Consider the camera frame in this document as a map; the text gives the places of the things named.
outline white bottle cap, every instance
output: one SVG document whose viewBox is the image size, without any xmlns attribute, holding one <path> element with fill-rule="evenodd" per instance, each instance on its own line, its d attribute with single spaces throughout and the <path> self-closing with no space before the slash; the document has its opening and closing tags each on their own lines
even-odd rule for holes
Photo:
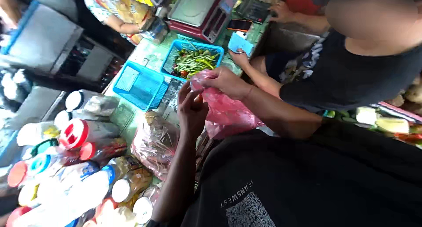
<svg viewBox="0 0 422 227">
<path fill-rule="evenodd" d="M 117 203 L 124 201 L 130 193 L 130 185 L 127 180 L 120 179 L 113 185 L 111 197 Z"/>
</svg>

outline blue plastic basket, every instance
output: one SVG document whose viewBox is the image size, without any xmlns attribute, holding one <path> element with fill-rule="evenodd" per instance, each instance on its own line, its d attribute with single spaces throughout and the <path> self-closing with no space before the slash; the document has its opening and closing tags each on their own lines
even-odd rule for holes
<svg viewBox="0 0 422 227">
<path fill-rule="evenodd" d="M 224 56 L 223 47 L 213 46 L 213 45 L 208 45 L 208 44 L 203 44 L 203 43 L 198 43 L 198 42 L 191 42 L 191 43 L 198 50 L 199 49 L 209 50 L 212 55 L 216 53 L 220 53 L 220 56 L 217 61 L 217 66 L 220 66 L 221 60 L 223 59 L 223 56 Z M 175 58 L 176 56 L 179 55 L 178 52 L 182 49 L 195 50 L 193 46 L 187 40 L 181 40 L 181 39 L 174 40 L 170 46 L 170 50 L 168 51 L 166 58 L 164 59 L 164 62 L 161 65 L 161 73 L 166 76 L 185 82 L 186 79 L 171 75 L 171 73 L 173 72 L 173 65 L 174 65 Z"/>
<path fill-rule="evenodd" d="M 168 83 L 164 81 L 162 74 L 127 61 L 113 87 L 113 92 L 145 112 L 160 105 L 167 89 Z"/>
</svg>

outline snack package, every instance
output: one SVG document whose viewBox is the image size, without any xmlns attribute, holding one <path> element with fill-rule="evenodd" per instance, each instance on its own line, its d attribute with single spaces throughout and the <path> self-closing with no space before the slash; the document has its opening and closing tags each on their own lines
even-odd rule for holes
<svg viewBox="0 0 422 227">
<path fill-rule="evenodd" d="M 191 78 L 192 89 L 203 88 L 200 82 L 213 76 L 208 69 L 197 73 Z M 264 125 L 241 101 L 229 98 L 216 88 L 206 88 L 202 96 L 209 106 L 205 128 L 210 138 L 223 139 Z"/>
<path fill-rule="evenodd" d="M 156 112 L 149 111 L 138 126 L 130 151 L 164 181 L 176 151 L 179 134 L 178 128 Z"/>
</svg>

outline shirt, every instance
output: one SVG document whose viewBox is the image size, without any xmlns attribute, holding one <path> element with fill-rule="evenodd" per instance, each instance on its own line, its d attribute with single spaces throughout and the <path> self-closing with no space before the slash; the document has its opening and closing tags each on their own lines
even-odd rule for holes
<svg viewBox="0 0 422 227">
<path fill-rule="evenodd" d="M 422 46 L 398 55 L 361 56 L 346 50 L 345 39 L 334 31 L 316 42 L 298 63 L 303 75 L 282 86 L 280 98 L 311 112 L 350 110 L 394 98 L 422 69 Z"/>
<path fill-rule="evenodd" d="M 421 161 L 422 150 L 352 124 L 307 141 L 254 130 L 211 151 L 181 225 L 420 226 Z"/>
</svg>

